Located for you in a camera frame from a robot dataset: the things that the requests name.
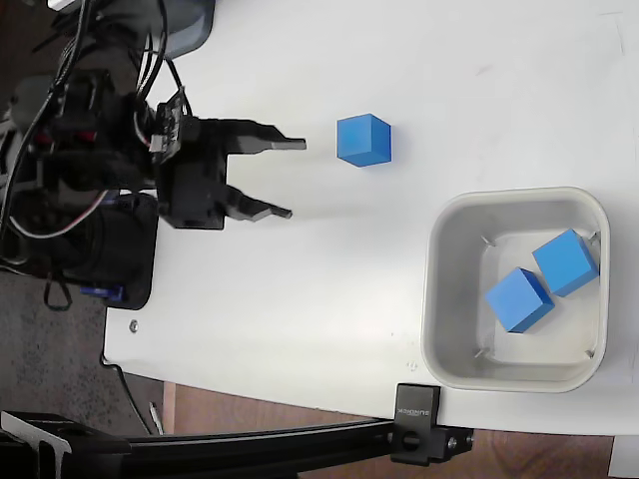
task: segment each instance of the white bin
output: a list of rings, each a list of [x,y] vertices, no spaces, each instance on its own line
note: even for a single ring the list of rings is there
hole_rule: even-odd
[[[532,252],[568,229],[584,237],[600,276],[525,333],[505,331],[485,294],[520,266],[547,288]],[[453,200],[428,248],[424,360],[460,389],[565,392],[586,382],[606,347],[610,226],[601,205],[576,188],[477,193]]]

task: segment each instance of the blue cube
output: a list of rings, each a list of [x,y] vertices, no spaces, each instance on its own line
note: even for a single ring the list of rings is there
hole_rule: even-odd
[[[337,157],[356,167],[390,162],[390,125],[373,115],[339,120]]]
[[[588,246],[574,230],[548,242],[533,255],[550,291],[558,296],[567,296],[599,275]]]
[[[520,267],[491,289],[486,300],[508,332],[524,332],[555,307],[534,273]]]

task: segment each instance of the floor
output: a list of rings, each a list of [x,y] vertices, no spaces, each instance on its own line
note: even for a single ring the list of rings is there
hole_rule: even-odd
[[[60,42],[30,54],[52,18],[45,8],[0,0],[0,106],[21,78],[57,62]],[[131,70],[117,70],[121,88],[135,84]],[[42,302],[43,289],[41,281],[0,273],[0,410],[52,412],[114,434],[144,435],[116,373],[98,364],[106,309],[76,291],[71,311],[54,313]],[[149,401],[162,403],[160,381],[130,377],[129,382],[145,412]]]
[[[60,42],[30,54],[46,36],[52,14],[42,5],[0,0],[0,105],[30,73],[52,69]],[[87,65],[113,66],[120,89],[134,82],[124,57],[106,53]],[[76,296],[70,313],[42,305],[43,284],[0,274],[0,409],[60,413],[105,431],[142,435],[115,373],[98,366],[105,309]],[[141,405],[162,402],[163,385],[130,377]],[[340,422],[349,416],[244,399],[178,386],[170,394],[167,418],[176,433],[230,432]],[[478,431],[472,453],[428,469],[391,464],[387,459],[307,473],[309,478],[419,477],[607,477],[612,439]]]

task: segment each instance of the wooden floor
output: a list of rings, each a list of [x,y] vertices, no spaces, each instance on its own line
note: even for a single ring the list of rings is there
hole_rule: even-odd
[[[165,425],[176,434],[242,432],[359,419],[184,386],[165,393]],[[387,458],[303,474],[305,478],[605,478],[612,438],[477,431],[473,451],[427,469]]]

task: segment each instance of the white tabletop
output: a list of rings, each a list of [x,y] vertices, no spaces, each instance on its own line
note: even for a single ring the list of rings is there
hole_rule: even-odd
[[[575,186],[612,229],[608,347],[565,394],[442,391],[439,422],[639,434],[639,2],[219,0],[177,62],[196,114],[305,137],[230,160],[229,182],[290,221],[220,232],[162,224],[141,311],[112,309],[125,370],[243,396],[392,417],[420,350],[427,238],[465,192]],[[168,99],[164,72],[152,94]],[[393,162],[335,157],[338,119],[393,126]],[[139,331],[129,330],[131,319]]]

